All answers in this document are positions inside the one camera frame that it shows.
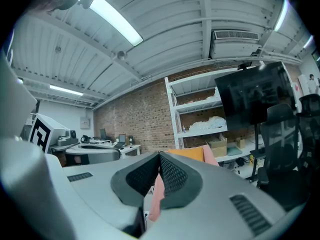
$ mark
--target chair seat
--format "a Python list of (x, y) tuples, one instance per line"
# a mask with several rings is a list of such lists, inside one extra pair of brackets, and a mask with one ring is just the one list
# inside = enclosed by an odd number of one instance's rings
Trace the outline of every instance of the chair seat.
[(260, 189), (272, 196), (287, 212), (309, 197), (308, 184), (296, 170), (269, 176), (269, 184), (261, 185)]

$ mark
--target wall box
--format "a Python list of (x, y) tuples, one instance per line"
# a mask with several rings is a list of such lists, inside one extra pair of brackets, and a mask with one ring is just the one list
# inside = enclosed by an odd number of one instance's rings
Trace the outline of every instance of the wall box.
[(80, 128), (81, 129), (90, 129), (90, 118), (80, 117)]

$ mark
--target black mesh chair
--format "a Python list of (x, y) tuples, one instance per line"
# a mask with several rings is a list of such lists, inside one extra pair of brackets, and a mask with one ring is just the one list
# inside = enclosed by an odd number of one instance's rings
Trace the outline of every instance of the black mesh chair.
[(309, 196), (305, 178), (294, 170), (299, 168), (298, 131), (297, 118), (288, 104), (268, 108), (267, 121), (261, 125), (265, 160), (258, 169), (257, 187), (286, 211), (303, 204)]
[(300, 156), (302, 173), (310, 185), (320, 168), (320, 96), (309, 94), (300, 98), (301, 113), (297, 113), (303, 150)]

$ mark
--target white wall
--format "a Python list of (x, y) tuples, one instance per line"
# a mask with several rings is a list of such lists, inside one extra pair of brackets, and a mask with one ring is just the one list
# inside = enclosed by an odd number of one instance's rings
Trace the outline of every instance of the white wall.
[[(56, 120), (70, 130), (75, 130), (79, 141), (82, 135), (94, 136), (94, 112), (92, 110), (41, 100), (38, 113)], [(80, 117), (90, 118), (90, 129), (80, 129)]]
[(299, 68), (301, 73), (305, 75), (307, 79), (310, 78), (310, 74), (313, 74), (315, 78), (320, 78), (320, 71), (317, 67), (314, 58), (310, 53), (306, 55), (302, 61), (303, 63), (299, 66)]

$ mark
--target fluorescent light fixture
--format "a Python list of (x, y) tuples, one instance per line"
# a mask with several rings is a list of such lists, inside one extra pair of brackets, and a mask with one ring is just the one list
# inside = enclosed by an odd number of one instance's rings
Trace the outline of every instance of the fluorescent light fixture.
[(140, 44), (143, 39), (129, 22), (106, 0), (93, 0), (90, 9), (99, 14), (118, 30), (133, 46)]
[(279, 31), (282, 23), (284, 22), (285, 17), (286, 17), (287, 12), (288, 12), (288, 8), (289, 8), (289, 2), (288, 2), (288, 0), (284, 0), (283, 6), (282, 6), (282, 10), (281, 10), (281, 13), (280, 13), (280, 17), (278, 19), (278, 22), (275, 25), (275, 28), (274, 28), (275, 32)]
[(61, 87), (54, 86), (54, 85), (51, 85), (51, 84), (50, 84), (50, 89), (54, 89), (54, 90), (58, 90), (58, 91), (62, 91), (62, 92), (70, 93), (70, 94), (75, 94), (75, 95), (79, 95), (79, 96), (84, 95), (82, 92), (77, 92), (77, 91), (74, 91), (74, 90), (61, 88)]
[(303, 49), (306, 49), (306, 47), (310, 44), (310, 42), (312, 41), (312, 39), (314, 39), (313, 35), (310, 35), (308, 41), (306, 41), (305, 45), (303, 46)]

